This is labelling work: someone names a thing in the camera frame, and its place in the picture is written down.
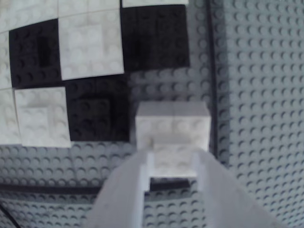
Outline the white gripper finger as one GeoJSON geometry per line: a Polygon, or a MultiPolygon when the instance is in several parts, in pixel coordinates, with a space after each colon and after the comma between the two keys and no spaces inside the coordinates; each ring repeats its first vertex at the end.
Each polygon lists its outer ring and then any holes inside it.
{"type": "Polygon", "coordinates": [[[144,193],[150,190],[149,152],[137,152],[115,168],[87,214],[88,228],[141,228],[144,193]]]}
{"type": "Polygon", "coordinates": [[[284,228],[211,153],[193,155],[208,228],[284,228]]]}

